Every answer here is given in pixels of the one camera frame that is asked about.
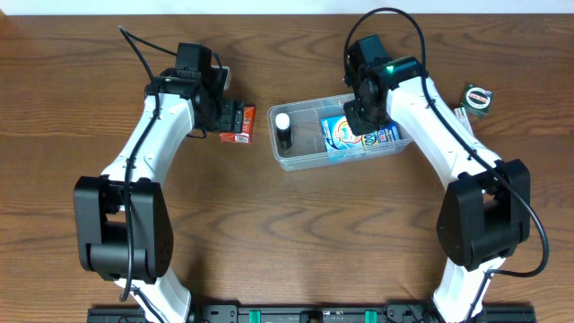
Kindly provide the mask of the dark green round-label box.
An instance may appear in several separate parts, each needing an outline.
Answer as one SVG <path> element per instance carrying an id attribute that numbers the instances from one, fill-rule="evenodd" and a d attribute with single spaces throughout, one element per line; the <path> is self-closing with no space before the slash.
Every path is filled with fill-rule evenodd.
<path id="1" fill-rule="evenodd" d="M 493 101 L 493 92 L 473 83 L 464 89 L 460 104 L 467 112 L 483 118 L 488 114 Z"/>

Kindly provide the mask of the red snack packet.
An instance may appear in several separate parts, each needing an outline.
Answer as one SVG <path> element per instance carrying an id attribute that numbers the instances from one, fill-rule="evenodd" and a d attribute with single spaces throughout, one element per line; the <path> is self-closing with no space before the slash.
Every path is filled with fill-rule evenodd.
<path id="1" fill-rule="evenodd" d="M 220 133 L 221 141 L 236 144 L 250 144 L 252 141 L 253 124 L 255 121 L 255 116 L 256 116 L 255 106 L 245 107 L 241 132 L 238 134 Z"/>

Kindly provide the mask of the black bottle white cap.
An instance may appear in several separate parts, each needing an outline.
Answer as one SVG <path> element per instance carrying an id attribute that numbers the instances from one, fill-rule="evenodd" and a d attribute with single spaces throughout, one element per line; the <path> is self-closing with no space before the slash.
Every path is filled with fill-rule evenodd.
<path id="1" fill-rule="evenodd" d="M 274 120 L 279 146 L 288 150 L 292 146 L 291 119 L 286 113 L 279 113 Z"/>

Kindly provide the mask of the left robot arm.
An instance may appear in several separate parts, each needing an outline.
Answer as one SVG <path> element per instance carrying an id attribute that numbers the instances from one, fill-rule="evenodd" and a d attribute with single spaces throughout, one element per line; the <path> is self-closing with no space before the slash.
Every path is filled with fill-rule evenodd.
<path id="1" fill-rule="evenodd" d="M 170 68 L 144 93 L 143 114 L 116 159 L 73 191 L 81 266 L 121 287 L 148 322 L 191 322 L 192 293 L 170 262 L 174 234 L 162 187 L 175 154 L 195 130 L 238 133 L 244 105 L 223 98 L 227 66 Z"/>

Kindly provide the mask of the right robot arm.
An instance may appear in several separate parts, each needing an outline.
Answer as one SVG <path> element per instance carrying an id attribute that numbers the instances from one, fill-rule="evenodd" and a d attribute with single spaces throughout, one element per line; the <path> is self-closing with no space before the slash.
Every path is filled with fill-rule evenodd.
<path id="1" fill-rule="evenodd" d="M 415 57 L 347 57 L 344 106 L 354 134 L 395 121 L 421 149 L 445 189 L 436 225 L 447 263 L 433 307 L 443 322 L 474 320 L 493 275 L 530 234 L 530 174 L 503 161 L 464 128 Z"/>

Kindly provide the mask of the blue Kool Fever box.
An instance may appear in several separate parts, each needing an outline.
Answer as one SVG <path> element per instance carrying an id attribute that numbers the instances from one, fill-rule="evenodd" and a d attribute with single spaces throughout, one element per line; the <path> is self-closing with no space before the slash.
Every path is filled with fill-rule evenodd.
<path id="1" fill-rule="evenodd" d="M 381 130 L 355 135 L 345 115 L 320 120 L 326 152 L 331 163 L 346 162 L 352 159 L 366 159 L 376 148 L 388 148 L 403 139 L 396 122 L 392 121 Z"/>

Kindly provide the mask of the clear plastic container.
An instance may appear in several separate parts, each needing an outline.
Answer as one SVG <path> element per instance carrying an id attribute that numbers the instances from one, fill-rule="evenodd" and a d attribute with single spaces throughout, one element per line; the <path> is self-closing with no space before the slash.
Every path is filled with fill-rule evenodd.
<path id="1" fill-rule="evenodd" d="M 268 128 L 274 158 L 280 163 L 283 170 L 303 170 L 323 167 L 332 164 L 328 159 L 324 138 L 321 132 L 320 120 L 344 115 L 344 104 L 354 98 L 351 93 L 325 97 L 314 100 L 304 100 L 273 106 L 268 110 Z M 286 113 L 291 119 L 292 146 L 288 150 L 282 149 L 277 141 L 275 117 L 279 113 Z M 410 144 L 413 139 L 402 127 L 399 127 L 402 140 L 394 142 L 388 148 L 376 148 L 369 158 L 378 158 L 397 154 Z M 357 162 L 365 159 L 352 159 L 345 162 Z"/>

